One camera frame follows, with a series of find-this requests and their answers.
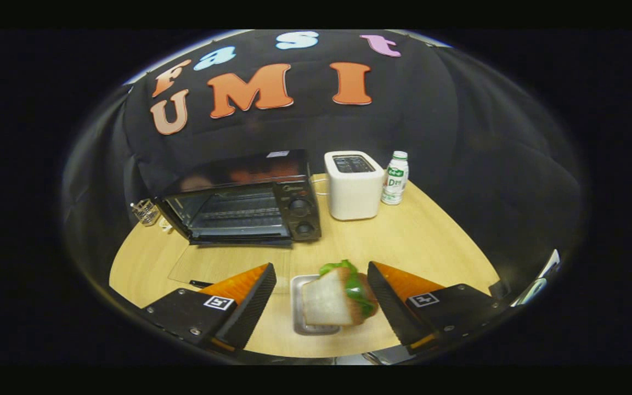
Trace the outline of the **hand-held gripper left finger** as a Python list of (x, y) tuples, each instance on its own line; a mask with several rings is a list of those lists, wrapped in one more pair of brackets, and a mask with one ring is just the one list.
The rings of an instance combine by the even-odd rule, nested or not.
[(161, 330), (195, 347), (236, 352), (250, 339), (273, 294), (272, 263), (199, 290), (178, 288), (141, 309)]

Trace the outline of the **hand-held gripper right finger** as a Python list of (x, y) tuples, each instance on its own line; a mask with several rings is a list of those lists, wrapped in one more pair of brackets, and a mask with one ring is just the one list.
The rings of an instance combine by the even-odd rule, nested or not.
[(471, 285), (443, 286), (380, 262), (369, 262), (367, 280), (394, 334), (411, 355), (458, 347), (507, 310), (502, 300)]

